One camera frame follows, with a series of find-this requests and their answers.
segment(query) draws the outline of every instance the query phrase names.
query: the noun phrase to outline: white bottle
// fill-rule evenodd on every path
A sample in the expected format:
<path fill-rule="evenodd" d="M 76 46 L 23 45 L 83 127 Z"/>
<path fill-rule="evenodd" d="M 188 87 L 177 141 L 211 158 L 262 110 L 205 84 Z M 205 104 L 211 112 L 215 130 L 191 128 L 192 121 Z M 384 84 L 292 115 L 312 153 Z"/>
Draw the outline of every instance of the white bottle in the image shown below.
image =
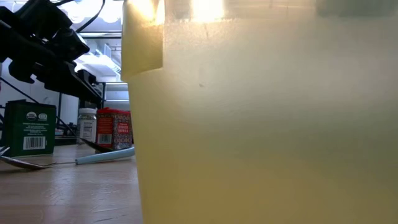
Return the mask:
<path fill-rule="evenodd" d="M 96 130 L 97 130 L 97 110 L 82 108 L 79 109 L 78 118 L 78 136 L 79 138 L 86 139 L 87 141 L 95 142 Z M 81 139 L 78 139 L 78 144 L 83 144 Z"/>

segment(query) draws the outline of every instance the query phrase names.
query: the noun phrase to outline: black cable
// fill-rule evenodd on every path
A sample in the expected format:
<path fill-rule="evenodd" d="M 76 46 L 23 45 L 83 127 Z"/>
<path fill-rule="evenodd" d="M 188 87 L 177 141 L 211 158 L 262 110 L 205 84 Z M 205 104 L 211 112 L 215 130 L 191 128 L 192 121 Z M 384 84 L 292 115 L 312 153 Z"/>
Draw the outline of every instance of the black cable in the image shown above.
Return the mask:
<path fill-rule="evenodd" d="M 88 25 L 90 25 L 100 15 L 102 8 L 104 8 L 104 6 L 105 6 L 105 0 L 102 0 L 102 6 L 99 9 L 99 11 L 97 12 L 97 14 L 95 14 L 95 16 L 93 16 L 89 21 L 87 21 L 85 24 L 83 24 L 79 29 L 77 29 L 76 32 L 80 33 L 83 29 L 88 27 Z"/>
<path fill-rule="evenodd" d="M 9 85 L 11 88 L 15 89 L 18 93 L 28 97 L 30 100 L 32 100 L 35 103 L 40 104 L 37 100 L 33 99 L 32 97 L 30 97 L 28 94 L 24 93 L 23 91 L 20 91 L 17 87 L 15 87 L 14 85 L 12 85 L 11 83 L 9 83 L 7 80 L 3 79 L 2 77 L 0 77 L 0 80 L 3 81 L 5 84 Z M 55 117 L 57 117 L 57 119 L 59 121 L 61 121 L 61 123 L 63 125 L 65 125 L 65 127 L 67 127 L 67 129 L 76 137 L 78 138 L 78 136 L 73 132 L 73 130 L 71 128 L 69 128 L 69 126 L 67 124 L 65 124 L 65 122 L 62 121 L 61 118 L 59 118 L 57 115 L 55 115 Z"/>
<path fill-rule="evenodd" d="M 68 3 L 68 2 L 71 2 L 71 1 L 74 1 L 74 0 L 62 0 L 62 1 L 56 2 L 56 3 L 54 3 L 54 4 L 55 4 L 55 6 L 61 6 L 61 5 L 63 5 L 63 4 L 66 4 L 66 3 Z"/>

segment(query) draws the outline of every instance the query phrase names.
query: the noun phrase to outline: wooden surface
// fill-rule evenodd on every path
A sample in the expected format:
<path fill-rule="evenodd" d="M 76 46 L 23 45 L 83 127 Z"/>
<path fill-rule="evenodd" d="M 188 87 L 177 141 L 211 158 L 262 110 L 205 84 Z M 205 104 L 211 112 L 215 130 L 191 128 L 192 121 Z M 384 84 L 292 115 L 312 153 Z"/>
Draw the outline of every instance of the wooden surface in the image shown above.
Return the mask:
<path fill-rule="evenodd" d="M 54 155 L 23 158 L 38 164 L 94 154 L 60 146 Z M 0 163 L 0 223 L 141 224 L 135 157 L 128 160 L 27 172 Z"/>

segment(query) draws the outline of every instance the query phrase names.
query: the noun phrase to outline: plastic cup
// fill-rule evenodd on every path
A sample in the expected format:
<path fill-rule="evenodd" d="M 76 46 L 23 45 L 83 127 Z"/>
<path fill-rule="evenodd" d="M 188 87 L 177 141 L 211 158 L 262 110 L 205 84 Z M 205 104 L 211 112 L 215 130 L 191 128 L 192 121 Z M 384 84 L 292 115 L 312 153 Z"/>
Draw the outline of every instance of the plastic cup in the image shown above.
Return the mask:
<path fill-rule="evenodd" d="M 396 223 L 395 1 L 162 3 L 124 5 L 145 224 Z"/>

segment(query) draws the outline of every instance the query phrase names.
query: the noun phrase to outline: white wall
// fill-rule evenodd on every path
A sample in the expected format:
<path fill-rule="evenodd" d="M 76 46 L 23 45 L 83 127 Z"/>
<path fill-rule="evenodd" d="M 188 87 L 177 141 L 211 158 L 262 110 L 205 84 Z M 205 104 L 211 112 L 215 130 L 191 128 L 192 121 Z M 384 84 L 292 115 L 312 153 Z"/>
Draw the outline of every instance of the white wall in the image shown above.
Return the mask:
<path fill-rule="evenodd" d="M 79 98 L 63 94 L 61 100 L 61 119 L 66 124 L 77 124 Z"/>
<path fill-rule="evenodd" d="M 46 90 L 44 88 L 44 83 L 36 81 L 34 84 L 24 83 L 16 80 L 8 72 L 8 66 L 11 60 L 7 59 L 1 67 L 1 76 L 7 80 L 9 83 L 13 84 L 15 87 L 28 94 L 33 99 L 37 100 L 39 103 L 45 103 L 49 105 L 55 105 L 58 107 L 59 93 L 51 90 Z M 9 87 L 5 83 L 1 83 L 0 91 L 0 105 L 5 106 L 8 101 L 11 100 L 28 100 L 24 95 L 18 93 L 13 88 Z"/>

